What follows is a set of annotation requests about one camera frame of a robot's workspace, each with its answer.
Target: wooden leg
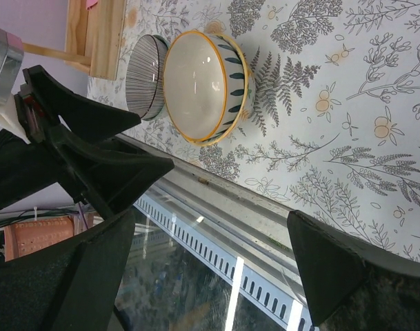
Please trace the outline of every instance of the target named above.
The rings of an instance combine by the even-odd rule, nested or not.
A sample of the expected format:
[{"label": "wooden leg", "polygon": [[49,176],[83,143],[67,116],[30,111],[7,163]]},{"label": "wooden leg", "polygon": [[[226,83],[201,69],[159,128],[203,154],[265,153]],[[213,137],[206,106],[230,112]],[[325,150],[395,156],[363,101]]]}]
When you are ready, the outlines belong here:
[{"label": "wooden leg", "polygon": [[69,62],[77,62],[86,66],[90,66],[92,59],[83,55],[70,54],[61,50],[53,50],[52,48],[23,43],[24,52],[42,55],[44,57],[54,57]]}]

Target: white patterned tablecloth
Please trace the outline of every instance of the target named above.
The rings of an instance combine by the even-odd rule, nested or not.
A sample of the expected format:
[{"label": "white patterned tablecloth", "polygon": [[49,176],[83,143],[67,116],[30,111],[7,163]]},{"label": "white patterned tablecloth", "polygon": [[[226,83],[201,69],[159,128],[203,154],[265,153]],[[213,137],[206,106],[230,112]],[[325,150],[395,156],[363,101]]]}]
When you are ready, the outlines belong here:
[{"label": "white patterned tablecloth", "polygon": [[138,38],[208,25],[254,71],[250,118],[207,148],[169,119],[126,134],[420,262],[420,0],[129,0],[118,79],[88,96],[127,109]]}]

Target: white metal strip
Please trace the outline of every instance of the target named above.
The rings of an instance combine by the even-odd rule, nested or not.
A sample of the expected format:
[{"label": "white metal strip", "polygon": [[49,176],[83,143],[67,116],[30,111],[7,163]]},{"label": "white metal strip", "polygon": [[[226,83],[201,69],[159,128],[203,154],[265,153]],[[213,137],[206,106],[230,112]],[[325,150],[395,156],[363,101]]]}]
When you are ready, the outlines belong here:
[{"label": "white metal strip", "polygon": [[[134,205],[213,272],[232,285],[237,257],[215,245],[198,230],[166,210],[148,195],[144,194]],[[243,269],[240,293],[282,328],[288,327],[293,298],[249,268],[248,264],[245,264]],[[297,331],[313,330],[308,309],[303,307],[302,319],[300,319]]]}]

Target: purple wall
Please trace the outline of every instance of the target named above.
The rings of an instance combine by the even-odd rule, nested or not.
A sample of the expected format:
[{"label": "purple wall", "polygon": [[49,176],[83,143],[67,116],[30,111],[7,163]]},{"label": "purple wall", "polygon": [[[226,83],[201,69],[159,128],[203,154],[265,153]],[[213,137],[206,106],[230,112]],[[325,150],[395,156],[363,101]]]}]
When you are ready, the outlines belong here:
[{"label": "purple wall", "polygon": [[[67,0],[0,0],[0,28],[17,35],[26,43],[63,50],[66,40],[67,5]],[[57,59],[25,54],[22,68],[37,64],[41,64],[67,88],[86,95],[86,74]],[[20,73],[12,93],[17,92],[23,83],[24,78]],[[59,207],[71,203],[70,196],[59,185],[54,185],[11,205],[4,211],[23,210],[35,205],[42,208]]]}]

